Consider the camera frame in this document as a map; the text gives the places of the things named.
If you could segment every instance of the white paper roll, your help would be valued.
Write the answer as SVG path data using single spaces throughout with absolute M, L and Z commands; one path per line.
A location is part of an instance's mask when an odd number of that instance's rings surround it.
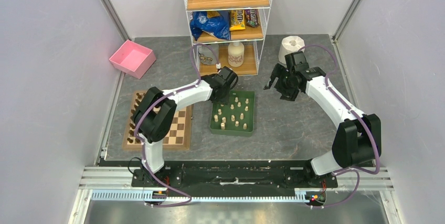
M 298 36 L 289 36 L 285 37 L 281 41 L 280 51 L 278 52 L 278 60 L 286 64 L 286 60 L 284 59 L 285 55 L 288 55 L 292 52 L 298 51 L 300 48 L 304 47 L 304 40 Z

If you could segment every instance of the white wall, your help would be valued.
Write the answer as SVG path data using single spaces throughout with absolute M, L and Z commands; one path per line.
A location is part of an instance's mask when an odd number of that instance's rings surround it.
M 67 223 L 122 44 L 100 0 L 0 0 L 1 223 Z
M 406 223 L 445 214 L 445 0 L 363 0 L 340 38 L 358 104 L 382 120 L 382 161 Z
M 352 0 L 273 0 L 268 34 L 334 34 Z M 130 37 L 188 36 L 183 0 L 111 0 Z

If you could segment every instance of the pink bin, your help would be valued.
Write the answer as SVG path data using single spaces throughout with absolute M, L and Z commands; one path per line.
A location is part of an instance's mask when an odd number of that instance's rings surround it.
M 127 40 L 110 58 L 115 68 L 138 79 L 142 78 L 155 60 L 156 56 L 152 49 L 130 40 Z

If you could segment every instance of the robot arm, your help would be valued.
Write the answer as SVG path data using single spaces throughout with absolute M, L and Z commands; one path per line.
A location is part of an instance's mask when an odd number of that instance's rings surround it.
M 374 152 L 370 139 L 357 118 L 350 112 L 354 110 L 362 115 L 376 141 L 379 155 L 381 154 L 380 119 L 375 115 L 366 115 L 346 100 L 330 83 L 328 85 L 351 109 L 348 110 L 335 97 L 325 84 L 325 73 L 319 68 L 309 68 L 303 52 L 286 55 L 287 68 L 277 64 L 272 72 L 270 81 L 264 89 L 270 89 L 278 78 L 275 88 L 282 96 L 282 100 L 295 101 L 299 91 L 314 99 L 327 113 L 337 128 L 337 134 L 332 150 L 311 160 L 311 173 L 321 176 L 335 170 L 372 160 Z
M 173 92 L 172 96 L 156 106 L 159 108 L 157 113 L 154 111 L 148 113 L 139 128 L 138 135 L 144 139 L 144 151 L 152 172 L 156 173 L 164 166 L 163 139 L 170 130 L 175 112 L 201 101 L 227 103 L 229 92 L 236 85 L 237 80 L 238 76 L 231 69 L 224 67 L 217 74 L 202 76 L 202 81 L 199 84 L 195 84 L 197 83 L 195 81 L 173 90 L 161 91 L 156 87 L 147 90 L 131 117 L 135 124 L 138 124 L 142 115 L 155 101 L 165 94 Z M 195 87 L 174 93 L 192 85 Z

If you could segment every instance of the green tray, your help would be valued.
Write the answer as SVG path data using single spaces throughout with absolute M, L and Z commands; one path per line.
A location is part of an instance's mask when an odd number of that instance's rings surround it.
M 235 102 L 235 97 L 241 102 L 241 107 Z M 249 99 L 249 104 L 246 104 L 246 98 Z M 221 115 L 218 115 L 218 109 L 221 109 Z M 211 110 L 210 118 L 210 132 L 218 135 L 226 136 L 251 136 L 253 134 L 253 112 L 255 111 L 255 92 L 253 91 L 236 91 L 232 90 L 229 95 L 228 104 L 221 106 L 220 103 L 214 103 Z M 244 113 L 244 119 L 239 118 L 240 114 Z M 215 122 L 214 116 L 218 115 L 218 122 Z M 235 116 L 235 121 L 232 122 L 231 116 Z M 226 129 L 221 130 L 222 118 L 226 118 Z M 239 126 L 235 126 L 235 122 L 239 121 Z

